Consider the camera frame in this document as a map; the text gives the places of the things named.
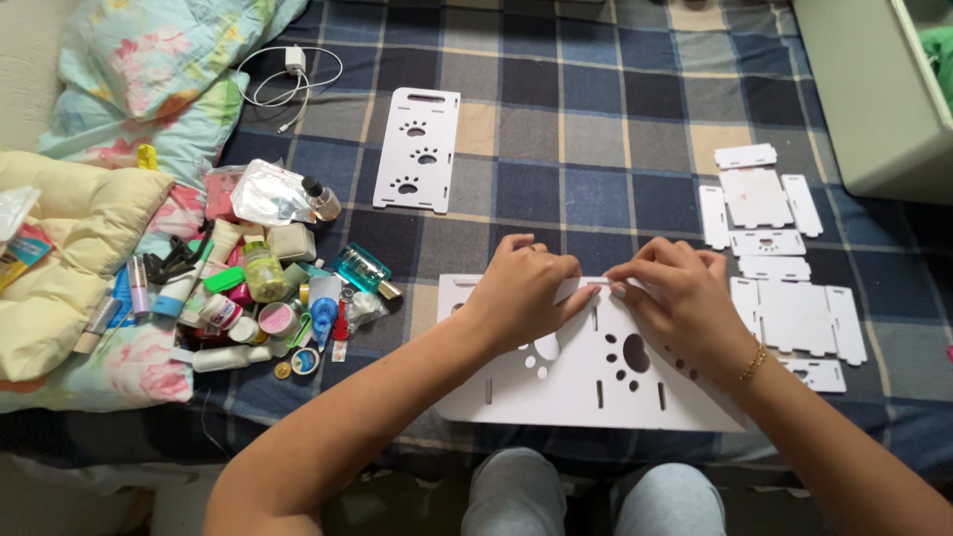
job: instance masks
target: person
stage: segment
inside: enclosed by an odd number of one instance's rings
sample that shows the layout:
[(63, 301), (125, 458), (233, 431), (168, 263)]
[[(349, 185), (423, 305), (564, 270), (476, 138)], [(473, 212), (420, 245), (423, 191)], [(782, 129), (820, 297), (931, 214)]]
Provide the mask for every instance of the person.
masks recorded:
[[(850, 534), (951, 534), (953, 507), (913, 471), (803, 385), (741, 322), (724, 256), (654, 238), (605, 273), (654, 348), (667, 347), (727, 393), (764, 431), (828, 517)], [(553, 304), (581, 275), (572, 256), (509, 235), (466, 303), (446, 320), (282, 419), (225, 467), (205, 532), (321, 534), (321, 505), (416, 416), (494, 357), (553, 333), (599, 291)], [(657, 285), (662, 307), (625, 281)], [(565, 497), (551, 464), (508, 449), (477, 470), (462, 531), (561, 534)], [(717, 490), (688, 465), (642, 475), (622, 501), (618, 535), (723, 534)]]

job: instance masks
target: blue glass bottle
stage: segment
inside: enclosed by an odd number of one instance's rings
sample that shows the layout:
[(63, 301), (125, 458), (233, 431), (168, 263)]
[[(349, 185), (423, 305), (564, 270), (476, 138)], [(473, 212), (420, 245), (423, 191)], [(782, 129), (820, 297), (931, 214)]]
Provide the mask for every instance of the blue glass bottle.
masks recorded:
[(403, 294), (387, 280), (391, 277), (391, 269), (354, 242), (337, 254), (334, 268), (364, 292), (378, 292), (386, 299)]

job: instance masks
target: gold bracelet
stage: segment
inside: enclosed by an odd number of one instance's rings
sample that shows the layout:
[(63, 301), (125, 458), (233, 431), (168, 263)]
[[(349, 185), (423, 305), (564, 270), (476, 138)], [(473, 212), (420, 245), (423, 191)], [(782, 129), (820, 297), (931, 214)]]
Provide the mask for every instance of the gold bracelet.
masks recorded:
[(764, 362), (764, 358), (767, 357), (767, 353), (764, 351), (764, 344), (761, 344), (761, 341), (758, 340), (758, 336), (755, 332), (751, 332), (751, 337), (755, 340), (755, 358), (748, 363), (747, 370), (741, 374), (742, 380), (751, 380), (751, 377), (755, 375), (755, 370)]

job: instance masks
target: light blue jeans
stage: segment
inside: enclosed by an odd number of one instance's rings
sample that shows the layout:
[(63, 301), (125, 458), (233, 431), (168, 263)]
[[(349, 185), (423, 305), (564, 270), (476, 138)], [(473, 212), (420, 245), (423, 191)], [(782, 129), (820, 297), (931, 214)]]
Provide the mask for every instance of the light blue jeans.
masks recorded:
[[(616, 519), (616, 536), (723, 535), (724, 506), (700, 471), (663, 464), (620, 481), (638, 483), (628, 491)], [(477, 468), (463, 536), (518, 534), (561, 536), (566, 496), (556, 468), (529, 448), (500, 450)]]

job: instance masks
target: yellow pillow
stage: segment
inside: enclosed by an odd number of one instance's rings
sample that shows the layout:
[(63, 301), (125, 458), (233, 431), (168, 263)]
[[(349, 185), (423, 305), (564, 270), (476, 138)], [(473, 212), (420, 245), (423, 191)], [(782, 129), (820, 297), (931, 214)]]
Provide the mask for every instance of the yellow pillow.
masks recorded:
[(0, 380), (35, 380), (63, 362), (173, 184), (160, 172), (0, 153), (0, 191), (42, 192), (27, 223), (56, 248), (0, 292)]

